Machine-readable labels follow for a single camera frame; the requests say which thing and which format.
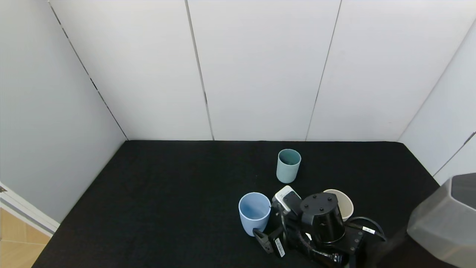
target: white sticker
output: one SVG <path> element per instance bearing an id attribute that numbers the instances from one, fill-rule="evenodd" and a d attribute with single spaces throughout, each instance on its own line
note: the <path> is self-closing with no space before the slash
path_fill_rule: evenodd
<path id="1" fill-rule="evenodd" d="M 281 257 L 283 257 L 285 253 L 281 241 L 279 240 L 279 238 L 276 238 L 274 242 L 276 243 L 276 247 L 278 248 L 279 254 L 281 255 Z"/>
<path id="2" fill-rule="evenodd" d="M 371 233 L 372 235 L 375 234 L 375 230 L 372 230 L 372 229 L 367 228 L 367 227 L 365 227 L 365 226 L 362 228 L 362 230 L 364 230 L 364 231 L 366 231 L 366 232 L 369 232 L 369 233 Z"/>

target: black cloth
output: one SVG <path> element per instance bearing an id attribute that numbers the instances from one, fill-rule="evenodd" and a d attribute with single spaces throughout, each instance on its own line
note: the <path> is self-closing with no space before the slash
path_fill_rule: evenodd
<path id="1" fill-rule="evenodd" d="M 284 148 L 302 156 L 290 184 L 302 198 L 341 190 L 354 216 L 372 218 L 389 237 L 438 188 L 394 142 L 128 141 L 33 267 L 315 267 L 295 251 L 267 255 L 241 226 L 244 194 L 271 199 L 284 186 L 276 179 Z"/>

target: white wall panel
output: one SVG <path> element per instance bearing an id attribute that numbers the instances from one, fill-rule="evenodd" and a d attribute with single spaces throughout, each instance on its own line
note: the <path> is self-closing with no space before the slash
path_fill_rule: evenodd
<path id="1" fill-rule="evenodd" d="M 476 22 L 399 141 L 433 175 L 474 131 Z"/>
<path id="2" fill-rule="evenodd" d="M 305 140 L 339 0 L 189 0 L 218 140 Z"/>
<path id="3" fill-rule="evenodd" d="M 61 222 L 125 136 L 44 0 L 0 1 L 0 179 Z"/>
<path id="4" fill-rule="evenodd" d="M 396 141 L 475 17 L 474 0 L 342 0 L 307 139 Z"/>
<path id="5" fill-rule="evenodd" d="M 453 176 L 476 172 L 476 138 L 472 138 L 451 160 L 434 176 L 440 185 Z"/>
<path id="6" fill-rule="evenodd" d="M 129 139 L 211 139 L 184 1 L 51 4 Z"/>

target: beige cup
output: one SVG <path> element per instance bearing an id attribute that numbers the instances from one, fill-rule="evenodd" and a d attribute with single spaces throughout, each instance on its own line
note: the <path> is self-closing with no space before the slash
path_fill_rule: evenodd
<path id="1" fill-rule="evenodd" d="M 337 195 L 340 214 L 342 215 L 342 219 L 344 221 L 346 221 L 348 218 L 350 218 L 350 216 L 352 216 L 352 214 L 354 213 L 354 204 L 346 194 L 335 189 L 327 189 L 324 191 L 324 193 L 331 193 Z"/>

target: cup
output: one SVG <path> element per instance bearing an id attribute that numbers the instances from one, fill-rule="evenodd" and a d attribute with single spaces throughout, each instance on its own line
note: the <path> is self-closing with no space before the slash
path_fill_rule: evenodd
<path id="1" fill-rule="evenodd" d="M 244 230 L 249 236 L 254 237 L 254 228 L 258 228 L 261 232 L 265 230 L 271 203 L 264 194 L 248 193 L 239 200 L 238 210 Z"/>
<path id="2" fill-rule="evenodd" d="M 327 189 L 324 191 L 324 193 L 331 193 L 337 195 L 337 202 L 340 214 L 344 221 L 346 221 L 350 218 L 350 216 L 352 216 L 352 214 L 354 213 L 354 204 L 346 194 L 336 189 Z"/>
<path id="3" fill-rule="evenodd" d="M 292 183 L 298 174 L 301 155 L 293 149 L 281 150 L 278 154 L 276 177 L 282 183 Z"/>

